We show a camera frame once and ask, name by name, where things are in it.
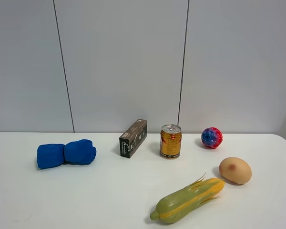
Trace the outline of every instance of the red and blue ball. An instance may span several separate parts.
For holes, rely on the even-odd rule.
[[[223,134],[216,127],[206,128],[201,134],[203,144],[210,149],[216,149],[223,141]]]

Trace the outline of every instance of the blue towel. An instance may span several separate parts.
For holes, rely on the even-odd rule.
[[[96,156],[96,148],[92,141],[83,139],[66,144],[64,149],[65,161],[77,165],[89,165]]]
[[[53,168],[63,164],[64,144],[41,145],[37,149],[38,168]]]

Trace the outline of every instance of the gold can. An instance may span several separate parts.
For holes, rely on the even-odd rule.
[[[180,155],[181,127],[169,124],[162,126],[160,156],[166,159],[176,159]]]

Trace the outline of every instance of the brown egg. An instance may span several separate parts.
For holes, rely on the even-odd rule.
[[[227,180],[241,185],[247,183],[252,176],[250,166],[237,157],[224,159],[219,165],[219,172]]]

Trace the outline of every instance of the corn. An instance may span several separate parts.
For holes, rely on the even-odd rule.
[[[162,198],[156,210],[150,214],[151,220],[165,223],[175,223],[194,209],[216,199],[214,197],[225,186],[223,180],[211,178],[204,180],[204,176],[194,183]]]

